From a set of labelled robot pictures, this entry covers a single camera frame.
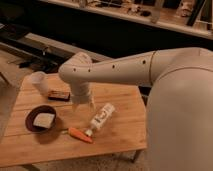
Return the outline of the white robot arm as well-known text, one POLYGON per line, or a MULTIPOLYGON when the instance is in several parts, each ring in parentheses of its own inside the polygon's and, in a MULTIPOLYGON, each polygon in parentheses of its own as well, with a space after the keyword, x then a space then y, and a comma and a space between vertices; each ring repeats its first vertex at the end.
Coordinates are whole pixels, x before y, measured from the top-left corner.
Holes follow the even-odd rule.
POLYGON ((156 50, 97 63, 78 52, 58 73, 75 103, 91 98, 91 82, 149 87, 150 171, 213 171, 213 51, 156 50))

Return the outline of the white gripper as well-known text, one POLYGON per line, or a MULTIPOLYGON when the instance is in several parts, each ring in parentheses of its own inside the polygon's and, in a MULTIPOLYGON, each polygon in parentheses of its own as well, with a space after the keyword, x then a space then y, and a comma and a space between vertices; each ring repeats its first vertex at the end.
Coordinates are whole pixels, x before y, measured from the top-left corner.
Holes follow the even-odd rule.
POLYGON ((72 99, 72 110, 73 112, 76 111, 78 104, 85 104, 88 103, 89 108, 91 110, 95 110, 95 103, 90 101, 91 99, 91 90, 90 84, 87 82, 83 83, 71 83, 71 99, 72 99))

